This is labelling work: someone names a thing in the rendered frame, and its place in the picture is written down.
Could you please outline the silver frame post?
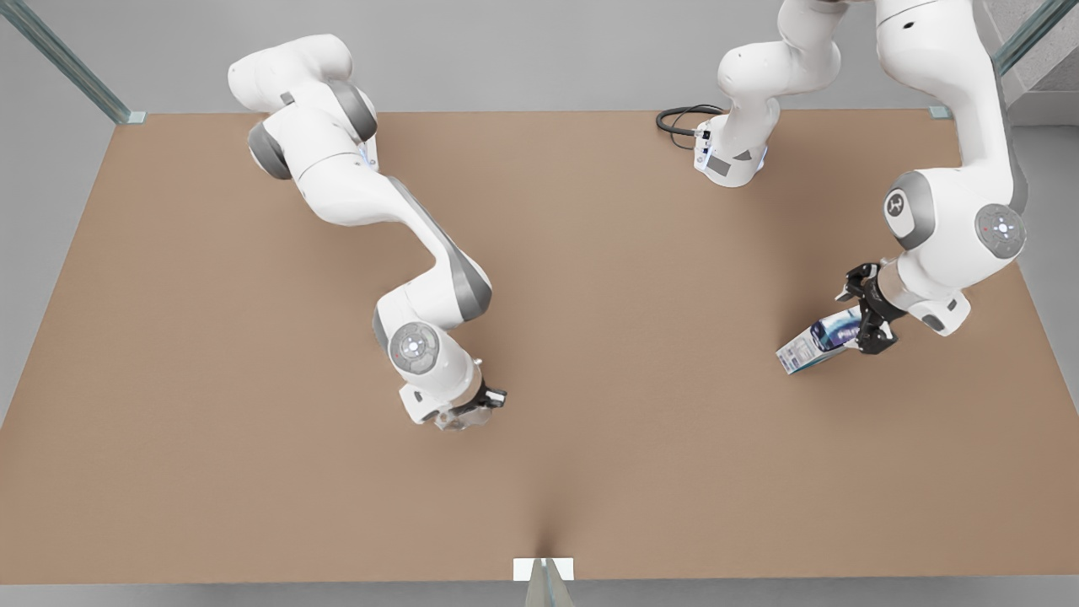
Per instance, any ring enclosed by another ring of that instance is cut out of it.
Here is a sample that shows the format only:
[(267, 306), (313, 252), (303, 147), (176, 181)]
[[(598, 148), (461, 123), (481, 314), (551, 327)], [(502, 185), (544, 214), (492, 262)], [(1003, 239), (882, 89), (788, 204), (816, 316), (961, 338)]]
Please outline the silver frame post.
[(86, 99), (117, 126), (138, 126), (145, 123), (145, 111), (134, 111), (108, 88), (81, 58), (62, 42), (62, 38), (31, 10), (24, 0), (0, 0), (3, 16), (51, 65), (55, 66)]
[(575, 607), (566, 588), (574, 579), (574, 558), (513, 558), (513, 581), (528, 583), (524, 607)]
[(1079, 127), (1079, 0), (939, 0), (937, 98), (960, 126)]

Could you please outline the white and blue printed carton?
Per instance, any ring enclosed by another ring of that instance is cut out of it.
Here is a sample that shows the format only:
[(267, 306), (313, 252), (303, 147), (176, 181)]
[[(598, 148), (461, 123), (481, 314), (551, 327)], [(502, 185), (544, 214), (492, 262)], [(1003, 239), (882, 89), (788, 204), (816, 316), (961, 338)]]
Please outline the white and blue printed carton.
[(825, 316), (789, 341), (777, 351), (777, 358), (787, 375), (793, 375), (843, 351), (858, 350), (860, 323), (861, 311), (857, 306)]

